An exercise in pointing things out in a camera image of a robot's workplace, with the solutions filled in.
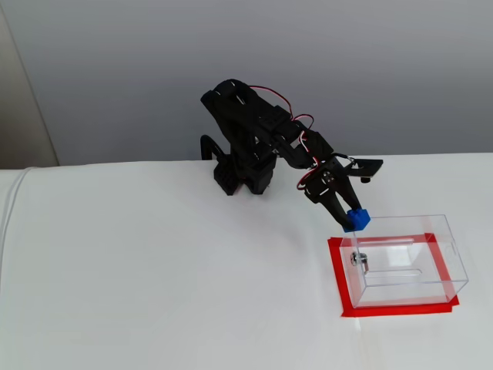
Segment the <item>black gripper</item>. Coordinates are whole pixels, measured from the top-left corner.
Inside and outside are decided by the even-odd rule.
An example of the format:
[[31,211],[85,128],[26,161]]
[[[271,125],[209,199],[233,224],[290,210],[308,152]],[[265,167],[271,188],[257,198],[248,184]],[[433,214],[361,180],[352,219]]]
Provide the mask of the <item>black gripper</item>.
[[304,194],[313,203],[321,202],[345,231],[352,231],[353,222],[344,212],[336,193],[352,210],[360,209],[361,203],[347,177],[349,165],[342,165],[339,158],[349,160],[349,156],[341,153],[332,154],[325,160],[314,157],[313,167],[304,175]]

